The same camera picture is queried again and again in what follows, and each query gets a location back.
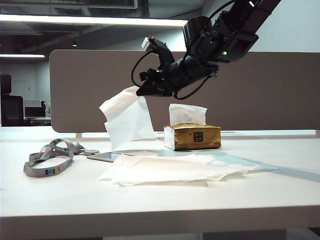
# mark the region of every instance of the office chair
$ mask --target office chair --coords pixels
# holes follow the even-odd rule
[[[24,126],[24,100],[22,96],[11,96],[11,76],[0,75],[1,125],[3,127]]]

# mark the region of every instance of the white table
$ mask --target white table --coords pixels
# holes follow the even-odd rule
[[[196,182],[123,187],[98,181],[110,163],[82,155],[76,155],[73,165],[59,175],[27,177],[23,165],[30,153],[54,138],[75,134],[56,133],[46,126],[2,127],[0,132],[3,240],[320,226],[320,138],[316,135],[239,131],[225,137],[221,149],[213,150],[277,166],[276,171],[207,186]],[[79,141],[88,149],[110,150],[108,139],[83,137]],[[161,147],[163,142],[144,144]]]

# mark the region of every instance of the lanyard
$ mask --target lanyard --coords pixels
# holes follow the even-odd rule
[[[62,142],[65,142],[67,147],[57,146],[57,144]],[[43,146],[40,152],[30,154],[29,161],[24,163],[23,171],[27,176],[36,178],[58,175],[71,165],[74,155],[83,153],[84,151],[85,148],[78,142],[73,144],[71,141],[57,138]],[[65,156],[67,159],[55,166],[34,168],[38,163],[58,156]]]

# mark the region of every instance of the black cable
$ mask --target black cable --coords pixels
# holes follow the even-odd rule
[[[173,94],[173,97],[174,97],[175,99],[178,99],[178,100],[185,100],[185,99],[191,97],[193,94],[195,94],[195,93],[203,86],[203,84],[205,84],[205,82],[206,82],[209,78],[211,78],[211,75],[208,75],[208,76],[202,81],[202,83],[201,83],[195,90],[193,90],[192,92],[190,92],[188,95],[185,95],[185,96],[182,96],[182,97],[178,97],[178,92],[179,92],[179,91],[176,91],[176,92]]]
[[[169,17],[169,19],[176,18],[176,17],[182,16],[182,15],[186,15],[186,14],[191,14],[191,13],[193,13],[193,12],[199,11],[200,9],[201,9],[201,8],[197,8],[197,9],[194,9],[194,10],[191,10],[191,11],[187,11],[187,12],[184,12],[184,13],[180,13],[180,14],[178,14],[178,15]]]
[[[197,32],[197,34],[196,34],[195,36],[198,36],[198,35],[199,35],[199,33],[202,31],[202,29],[204,29],[204,28],[206,27],[206,25],[208,24],[208,22],[209,22],[217,13],[219,13],[222,9],[224,9],[225,7],[227,7],[227,6],[229,6],[230,4],[234,3],[235,1],[236,1],[236,0],[228,1],[228,2],[226,2],[225,4],[223,4],[221,7],[219,7],[216,11],[214,11],[214,13],[212,13],[212,14],[209,16],[209,18],[207,19],[207,21],[205,21],[205,23],[204,23],[203,26],[199,29],[199,31]],[[192,45],[194,44],[195,40],[196,40],[196,38],[193,38],[193,39],[191,40],[190,46],[192,46]],[[188,53],[189,53],[188,50],[186,50],[185,55],[183,56],[183,59],[182,59],[182,62],[183,62],[183,63],[185,62],[185,60],[186,60],[186,58],[187,58],[187,56],[188,56]]]
[[[134,72],[138,66],[138,64],[141,62],[142,59],[144,59],[147,55],[151,54],[151,53],[154,53],[155,51],[154,50],[151,50],[151,51],[147,51],[142,57],[140,57],[140,59],[135,63],[135,65],[133,66],[132,68],[132,71],[131,71],[131,81],[134,85],[136,85],[137,87],[141,87],[141,85],[139,85],[138,83],[135,82],[134,80]]]

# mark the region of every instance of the gray partition panel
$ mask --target gray partition panel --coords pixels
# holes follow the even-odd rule
[[[99,106],[133,84],[131,69],[142,51],[56,50],[50,55],[52,127],[57,132],[105,132]],[[183,52],[174,52],[176,59]],[[320,53],[249,52],[238,62],[220,64],[186,100],[147,97],[155,131],[169,123],[169,104],[208,108],[206,122],[223,130],[320,129]],[[149,55],[139,72],[159,65]],[[196,86],[189,86],[186,94]]]

